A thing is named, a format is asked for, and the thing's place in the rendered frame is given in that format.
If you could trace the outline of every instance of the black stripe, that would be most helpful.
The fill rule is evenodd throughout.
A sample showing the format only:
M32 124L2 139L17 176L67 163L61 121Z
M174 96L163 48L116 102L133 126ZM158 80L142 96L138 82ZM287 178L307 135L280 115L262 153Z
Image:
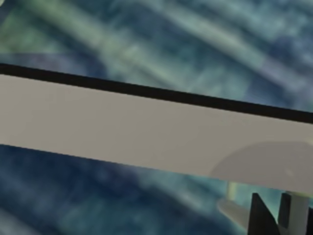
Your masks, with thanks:
M15 65L0 64L0 74L28 78L38 81L59 83L94 90L108 91L120 94L136 95L146 98L166 100L220 110L227 110L264 117L278 118L304 123L313 123L313 115L304 111L251 104L223 98L209 97L170 91L160 88L145 87L122 82L107 81L85 76L71 75L59 72L31 69Z

